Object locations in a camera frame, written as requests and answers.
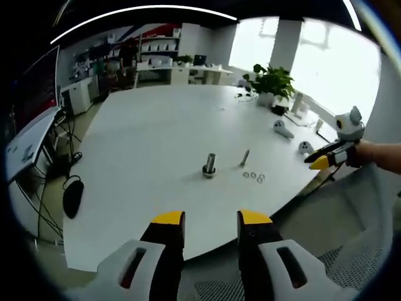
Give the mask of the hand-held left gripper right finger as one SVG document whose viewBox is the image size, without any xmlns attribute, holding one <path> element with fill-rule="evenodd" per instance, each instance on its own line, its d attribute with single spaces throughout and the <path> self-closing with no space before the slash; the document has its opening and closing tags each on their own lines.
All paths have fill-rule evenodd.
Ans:
<svg viewBox="0 0 401 301">
<path fill-rule="evenodd" d="M 246 300 L 335 300 L 341 288 L 324 264 L 281 236 L 264 213 L 237 212 L 239 269 Z"/>
</svg>

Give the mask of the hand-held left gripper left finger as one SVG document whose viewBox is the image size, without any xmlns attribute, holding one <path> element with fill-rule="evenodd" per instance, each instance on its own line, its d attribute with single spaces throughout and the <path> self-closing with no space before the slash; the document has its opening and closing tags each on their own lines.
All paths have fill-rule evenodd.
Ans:
<svg viewBox="0 0 401 301">
<path fill-rule="evenodd" d="M 151 220 L 139 240 L 130 240 L 98 266 L 97 300 L 176 300 L 185 241 L 185 212 Z"/>
</svg>

